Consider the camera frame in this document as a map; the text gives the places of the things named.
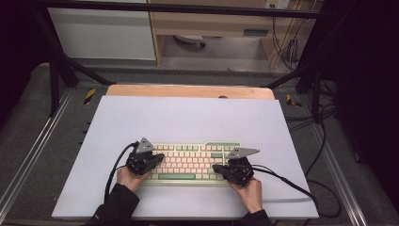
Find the person's left hand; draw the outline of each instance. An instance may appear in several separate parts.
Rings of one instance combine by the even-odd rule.
[[[117,183],[126,186],[131,191],[135,192],[140,187],[141,183],[150,175],[150,172],[146,172],[143,175],[136,175],[132,173],[126,166],[118,169],[117,172]]]

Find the mechanical keyboard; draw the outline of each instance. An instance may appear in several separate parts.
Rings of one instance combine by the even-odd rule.
[[[154,154],[163,153],[163,161],[151,171],[144,186],[227,186],[213,164],[227,164],[226,155],[239,142],[212,141],[193,143],[153,143]]]

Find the space bar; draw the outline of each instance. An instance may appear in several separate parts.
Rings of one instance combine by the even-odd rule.
[[[192,173],[159,173],[159,180],[195,180],[196,174]]]

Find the wooden edge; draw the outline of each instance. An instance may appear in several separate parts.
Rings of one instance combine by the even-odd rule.
[[[274,100],[274,94],[267,88],[180,86],[180,85],[112,85],[107,96],[162,96],[162,97],[206,97],[231,99]]]

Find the white cabinet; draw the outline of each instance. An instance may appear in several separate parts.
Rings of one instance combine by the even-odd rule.
[[[69,8],[49,11],[69,57],[155,60],[148,12]]]

